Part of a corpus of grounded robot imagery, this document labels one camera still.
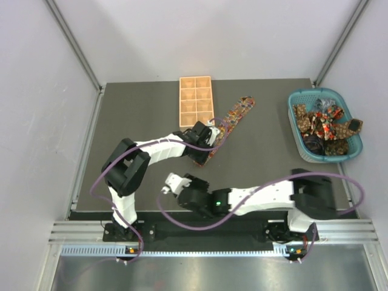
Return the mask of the colourful banana print tie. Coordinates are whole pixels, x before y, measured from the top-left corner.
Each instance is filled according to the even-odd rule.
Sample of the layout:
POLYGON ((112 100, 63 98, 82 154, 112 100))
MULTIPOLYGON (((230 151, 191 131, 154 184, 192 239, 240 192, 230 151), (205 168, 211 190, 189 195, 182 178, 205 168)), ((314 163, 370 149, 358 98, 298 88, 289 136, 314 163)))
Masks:
POLYGON ((193 145, 209 149, 219 146, 222 140, 230 135, 240 120, 248 114, 249 110, 255 105, 255 100, 251 96, 245 96, 239 98, 238 102, 226 113, 222 118, 222 122, 216 125, 220 129, 221 133, 218 135, 215 146, 210 147, 206 144, 207 138, 210 136, 211 131, 207 125, 200 121, 191 128, 190 137, 193 139, 193 145))

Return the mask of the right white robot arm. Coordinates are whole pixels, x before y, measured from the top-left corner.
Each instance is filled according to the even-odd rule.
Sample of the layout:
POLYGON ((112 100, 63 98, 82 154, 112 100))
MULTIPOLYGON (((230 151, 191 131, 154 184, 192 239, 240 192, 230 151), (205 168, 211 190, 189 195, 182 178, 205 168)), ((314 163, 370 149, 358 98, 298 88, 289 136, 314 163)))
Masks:
POLYGON ((178 205, 204 218, 216 218, 233 213, 244 216, 251 212, 283 210, 287 212, 283 224, 284 235, 291 240, 302 236, 315 221, 338 217, 330 178, 313 175, 304 169, 293 169, 297 178, 273 183, 262 190, 251 188, 223 188, 209 191, 209 183, 192 175, 175 175, 177 185, 172 193, 178 205))

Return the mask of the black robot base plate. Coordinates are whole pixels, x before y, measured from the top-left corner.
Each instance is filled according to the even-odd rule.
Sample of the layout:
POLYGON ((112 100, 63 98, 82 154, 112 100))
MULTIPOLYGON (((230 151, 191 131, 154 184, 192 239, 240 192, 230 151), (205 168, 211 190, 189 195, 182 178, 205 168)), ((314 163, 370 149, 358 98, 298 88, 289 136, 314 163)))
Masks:
POLYGON ((226 222, 191 212, 172 212, 174 224, 161 212, 140 212, 131 229, 116 222, 104 226, 102 240, 110 243, 145 243, 145 250, 258 250, 272 243, 307 243, 317 238, 312 226, 291 230, 285 211, 252 212, 226 222))

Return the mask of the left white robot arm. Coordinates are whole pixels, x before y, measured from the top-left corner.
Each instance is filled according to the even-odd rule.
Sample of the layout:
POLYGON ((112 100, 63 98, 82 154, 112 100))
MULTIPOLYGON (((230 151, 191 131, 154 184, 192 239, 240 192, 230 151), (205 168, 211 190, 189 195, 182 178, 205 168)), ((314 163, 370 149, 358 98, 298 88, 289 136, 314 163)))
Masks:
POLYGON ((150 165, 188 156, 202 166, 220 140, 221 129, 212 123, 205 125, 200 121, 191 129, 175 131, 163 138, 146 142, 123 139, 101 170, 112 197, 112 223, 117 234, 127 241, 137 235, 135 192, 150 165))

